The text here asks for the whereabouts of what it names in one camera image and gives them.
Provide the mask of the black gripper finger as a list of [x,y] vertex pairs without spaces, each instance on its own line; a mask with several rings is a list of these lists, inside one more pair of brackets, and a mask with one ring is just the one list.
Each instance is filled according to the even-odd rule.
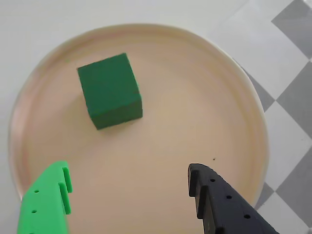
[[277,231],[220,175],[203,164],[188,167],[189,196],[206,234],[276,234]]

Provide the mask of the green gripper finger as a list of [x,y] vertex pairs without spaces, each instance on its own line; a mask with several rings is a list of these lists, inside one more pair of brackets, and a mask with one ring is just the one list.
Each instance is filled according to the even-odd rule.
[[68,163],[47,167],[22,197],[18,234],[68,234],[73,191]]

